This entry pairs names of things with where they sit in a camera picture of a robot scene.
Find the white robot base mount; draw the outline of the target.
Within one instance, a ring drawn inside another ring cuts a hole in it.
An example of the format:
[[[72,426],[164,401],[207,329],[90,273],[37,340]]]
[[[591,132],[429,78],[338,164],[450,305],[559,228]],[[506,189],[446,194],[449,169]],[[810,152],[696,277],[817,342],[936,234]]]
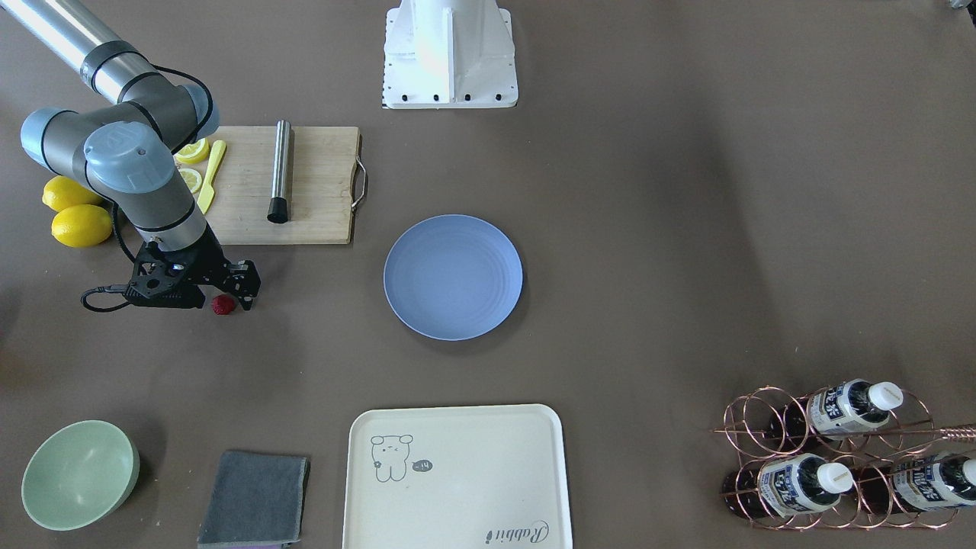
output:
[[[495,1],[402,1],[386,13],[386,109],[511,108],[512,16]]]

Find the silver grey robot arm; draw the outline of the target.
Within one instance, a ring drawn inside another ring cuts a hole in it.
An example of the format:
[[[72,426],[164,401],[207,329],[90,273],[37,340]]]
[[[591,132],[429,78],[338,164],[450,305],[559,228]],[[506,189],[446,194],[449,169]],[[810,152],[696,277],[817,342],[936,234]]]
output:
[[[38,109],[21,126],[22,149],[36,163],[110,201],[142,236],[129,281],[93,293],[120,295],[124,306],[199,309],[202,286],[213,286],[251,309],[257,268],[224,257],[175,165],[183,146],[219,128],[209,90],[195,78],[171,83],[81,2],[4,1],[2,9],[109,100],[87,114]]]

